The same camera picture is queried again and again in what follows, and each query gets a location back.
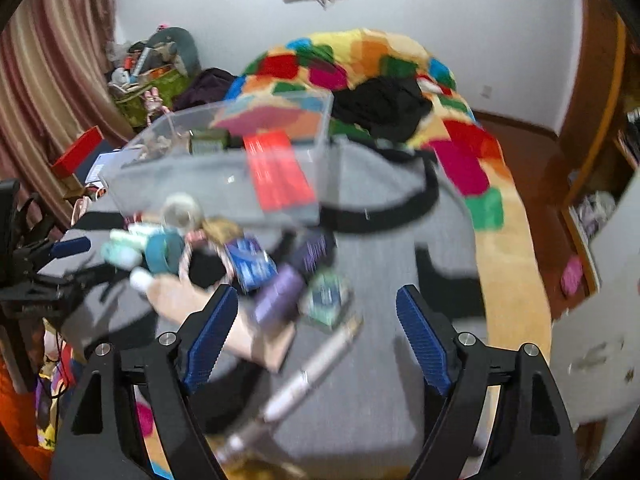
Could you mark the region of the white bandage tape roll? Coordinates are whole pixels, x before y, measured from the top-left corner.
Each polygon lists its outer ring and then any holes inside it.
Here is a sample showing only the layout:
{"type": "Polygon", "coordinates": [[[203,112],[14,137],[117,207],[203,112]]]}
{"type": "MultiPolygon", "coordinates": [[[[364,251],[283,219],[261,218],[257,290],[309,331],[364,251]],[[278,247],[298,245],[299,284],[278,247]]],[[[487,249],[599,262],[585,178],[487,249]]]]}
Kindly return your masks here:
{"type": "Polygon", "coordinates": [[[160,220],[166,226],[189,232],[201,227],[204,214],[200,204],[191,195],[175,193],[169,195],[160,208],[160,220]]]}

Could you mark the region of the red box on desk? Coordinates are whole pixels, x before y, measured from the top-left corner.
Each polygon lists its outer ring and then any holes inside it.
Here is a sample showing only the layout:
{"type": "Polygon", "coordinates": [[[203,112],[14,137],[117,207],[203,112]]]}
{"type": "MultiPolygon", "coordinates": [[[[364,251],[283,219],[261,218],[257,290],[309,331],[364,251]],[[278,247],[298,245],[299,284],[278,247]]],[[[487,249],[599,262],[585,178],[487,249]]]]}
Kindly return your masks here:
{"type": "Polygon", "coordinates": [[[52,174],[59,179],[71,176],[103,140],[103,134],[98,126],[93,126],[81,133],[51,166],[52,174]]]}

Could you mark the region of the blue Max box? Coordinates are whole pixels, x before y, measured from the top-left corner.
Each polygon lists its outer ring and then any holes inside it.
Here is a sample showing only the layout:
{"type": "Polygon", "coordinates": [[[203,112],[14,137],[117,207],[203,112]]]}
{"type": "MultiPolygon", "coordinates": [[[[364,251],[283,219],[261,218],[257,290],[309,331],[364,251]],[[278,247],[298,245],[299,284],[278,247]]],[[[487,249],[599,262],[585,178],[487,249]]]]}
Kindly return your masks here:
{"type": "Polygon", "coordinates": [[[255,237],[238,237],[226,244],[228,256],[244,292],[260,289],[278,273],[277,265],[255,237]]]}

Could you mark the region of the red flat box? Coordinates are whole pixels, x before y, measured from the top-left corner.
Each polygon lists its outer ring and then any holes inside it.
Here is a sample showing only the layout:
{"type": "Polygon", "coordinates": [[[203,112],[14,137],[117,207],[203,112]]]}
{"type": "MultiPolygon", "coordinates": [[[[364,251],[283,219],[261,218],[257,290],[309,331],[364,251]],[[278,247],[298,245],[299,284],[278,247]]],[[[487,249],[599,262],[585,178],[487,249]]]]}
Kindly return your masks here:
{"type": "Polygon", "coordinates": [[[308,206],[316,193],[283,130],[244,136],[244,150],[259,205],[265,212],[308,206]]]}

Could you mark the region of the striped curtain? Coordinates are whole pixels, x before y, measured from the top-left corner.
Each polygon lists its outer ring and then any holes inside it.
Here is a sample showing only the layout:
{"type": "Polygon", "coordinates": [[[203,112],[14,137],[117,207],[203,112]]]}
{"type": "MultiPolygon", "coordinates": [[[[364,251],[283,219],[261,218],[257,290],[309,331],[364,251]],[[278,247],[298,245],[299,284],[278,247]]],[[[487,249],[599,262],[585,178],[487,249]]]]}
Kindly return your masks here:
{"type": "Polygon", "coordinates": [[[1,33],[1,174],[61,228],[72,207],[55,161],[92,127],[114,145],[134,135],[107,90],[114,31],[114,0],[23,0],[1,33]]]}

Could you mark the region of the pink slipper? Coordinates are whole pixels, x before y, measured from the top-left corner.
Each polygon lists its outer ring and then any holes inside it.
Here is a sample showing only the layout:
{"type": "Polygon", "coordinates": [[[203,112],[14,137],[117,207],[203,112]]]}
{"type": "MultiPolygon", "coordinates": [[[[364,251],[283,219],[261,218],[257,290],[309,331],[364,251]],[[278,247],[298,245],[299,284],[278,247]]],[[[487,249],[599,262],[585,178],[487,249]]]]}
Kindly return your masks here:
{"type": "Polygon", "coordinates": [[[560,277],[560,287],[565,297],[576,294],[583,276],[582,259],[578,255],[571,256],[560,277]]]}

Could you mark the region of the dark purple clothes pile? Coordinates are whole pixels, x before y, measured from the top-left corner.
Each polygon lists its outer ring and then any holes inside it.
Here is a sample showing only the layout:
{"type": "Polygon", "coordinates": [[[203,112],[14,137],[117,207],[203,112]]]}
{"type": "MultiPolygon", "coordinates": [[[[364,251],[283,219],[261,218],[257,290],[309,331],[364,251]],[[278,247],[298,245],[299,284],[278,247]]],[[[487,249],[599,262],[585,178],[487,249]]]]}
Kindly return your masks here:
{"type": "Polygon", "coordinates": [[[189,88],[180,96],[171,99],[172,110],[187,110],[191,107],[221,101],[227,94],[236,77],[220,68],[203,70],[191,82],[189,88]]]}

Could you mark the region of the green box with clutter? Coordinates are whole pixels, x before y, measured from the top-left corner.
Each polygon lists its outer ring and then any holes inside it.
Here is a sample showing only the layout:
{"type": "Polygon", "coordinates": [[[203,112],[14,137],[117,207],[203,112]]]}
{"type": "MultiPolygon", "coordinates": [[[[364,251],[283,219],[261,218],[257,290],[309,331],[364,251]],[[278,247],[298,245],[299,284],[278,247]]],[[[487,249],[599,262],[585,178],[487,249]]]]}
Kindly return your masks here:
{"type": "Polygon", "coordinates": [[[175,99],[189,87],[191,77],[180,55],[171,55],[168,63],[138,73],[119,67],[112,73],[107,89],[111,98],[132,128],[142,128],[157,107],[171,110],[175,99]]]}

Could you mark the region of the colorful patchwork blanket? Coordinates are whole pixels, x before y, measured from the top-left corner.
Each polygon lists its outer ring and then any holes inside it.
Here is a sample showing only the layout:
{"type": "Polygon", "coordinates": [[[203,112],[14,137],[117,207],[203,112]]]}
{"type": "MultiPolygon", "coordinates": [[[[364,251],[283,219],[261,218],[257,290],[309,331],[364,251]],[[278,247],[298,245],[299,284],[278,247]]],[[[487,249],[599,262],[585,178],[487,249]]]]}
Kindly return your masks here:
{"type": "Polygon", "coordinates": [[[490,342],[508,349],[533,342],[548,356],[549,301],[521,196],[499,142],[475,119],[454,74],[431,52],[393,32],[315,32],[259,55],[226,97],[354,90],[378,76],[414,80],[431,104],[431,111],[402,142],[433,151],[469,209],[490,342]]]}

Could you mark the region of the blue tape roll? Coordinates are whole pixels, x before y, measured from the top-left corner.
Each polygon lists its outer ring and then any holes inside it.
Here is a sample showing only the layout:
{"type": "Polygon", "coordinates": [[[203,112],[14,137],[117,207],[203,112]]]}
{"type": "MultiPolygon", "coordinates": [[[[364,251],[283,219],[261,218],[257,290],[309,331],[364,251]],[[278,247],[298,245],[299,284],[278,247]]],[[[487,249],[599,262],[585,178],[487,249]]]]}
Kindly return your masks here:
{"type": "Polygon", "coordinates": [[[146,266],[152,274],[177,274],[183,249],[184,240],[179,233],[154,233],[144,250],[146,266]]]}

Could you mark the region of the bunny figurine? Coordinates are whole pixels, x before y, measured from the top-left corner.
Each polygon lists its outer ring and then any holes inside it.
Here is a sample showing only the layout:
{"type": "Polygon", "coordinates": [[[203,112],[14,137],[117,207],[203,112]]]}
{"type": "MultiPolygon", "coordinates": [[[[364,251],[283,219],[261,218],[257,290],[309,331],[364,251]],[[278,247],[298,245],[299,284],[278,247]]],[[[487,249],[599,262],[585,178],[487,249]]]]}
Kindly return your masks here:
{"type": "Polygon", "coordinates": [[[146,90],[143,95],[143,104],[146,110],[146,124],[152,125],[157,118],[170,113],[170,109],[164,104],[160,92],[156,87],[146,90]]]}

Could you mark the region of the clear plastic storage bin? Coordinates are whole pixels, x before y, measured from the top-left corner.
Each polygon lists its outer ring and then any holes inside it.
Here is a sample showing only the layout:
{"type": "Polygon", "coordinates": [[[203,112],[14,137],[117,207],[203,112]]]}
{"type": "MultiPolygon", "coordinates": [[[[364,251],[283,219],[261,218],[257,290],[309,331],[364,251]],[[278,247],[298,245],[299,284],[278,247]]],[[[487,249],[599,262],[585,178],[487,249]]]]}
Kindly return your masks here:
{"type": "Polygon", "coordinates": [[[100,175],[108,197],[125,216],[157,212],[175,193],[191,195],[207,217],[221,216],[244,226],[312,226],[320,216],[326,148],[333,96],[322,90],[243,94],[158,118],[123,150],[138,158],[100,175]],[[189,153],[192,129],[224,128],[228,148],[206,155],[189,153]],[[244,150],[244,136],[283,130],[316,193],[308,205],[265,212],[258,203],[244,150]]]}

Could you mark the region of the grey neck pillow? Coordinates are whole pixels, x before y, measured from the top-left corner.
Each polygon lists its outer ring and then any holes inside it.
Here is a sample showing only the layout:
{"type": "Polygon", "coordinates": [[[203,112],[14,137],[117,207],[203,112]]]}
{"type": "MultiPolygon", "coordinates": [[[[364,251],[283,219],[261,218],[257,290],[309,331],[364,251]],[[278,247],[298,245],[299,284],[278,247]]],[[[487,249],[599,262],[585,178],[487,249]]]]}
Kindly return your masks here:
{"type": "Polygon", "coordinates": [[[178,72],[189,78],[201,73],[201,63],[195,41],[186,29],[166,27],[159,29],[146,43],[158,52],[164,61],[172,64],[178,72]]]}

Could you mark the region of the white notebook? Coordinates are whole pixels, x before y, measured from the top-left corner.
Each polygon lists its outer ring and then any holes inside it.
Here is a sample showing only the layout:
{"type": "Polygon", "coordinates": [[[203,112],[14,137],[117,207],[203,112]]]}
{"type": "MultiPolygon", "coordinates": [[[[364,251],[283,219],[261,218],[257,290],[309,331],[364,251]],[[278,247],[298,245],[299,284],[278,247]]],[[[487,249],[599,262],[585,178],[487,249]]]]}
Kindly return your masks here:
{"type": "Polygon", "coordinates": [[[100,175],[108,168],[120,168],[138,158],[137,150],[119,150],[99,154],[85,177],[85,184],[99,182],[100,175]]]}

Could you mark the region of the purple black bottle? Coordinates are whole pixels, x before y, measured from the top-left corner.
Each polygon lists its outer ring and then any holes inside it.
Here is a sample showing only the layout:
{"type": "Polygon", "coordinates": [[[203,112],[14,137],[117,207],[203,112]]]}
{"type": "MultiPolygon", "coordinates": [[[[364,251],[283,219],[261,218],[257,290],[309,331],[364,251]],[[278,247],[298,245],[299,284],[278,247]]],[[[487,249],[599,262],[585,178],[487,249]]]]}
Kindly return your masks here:
{"type": "Polygon", "coordinates": [[[334,236],[325,230],[309,231],[284,258],[278,272],[255,299],[254,324],[264,332],[274,332],[290,322],[298,300],[318,270],[332,259],[334,236]]]}

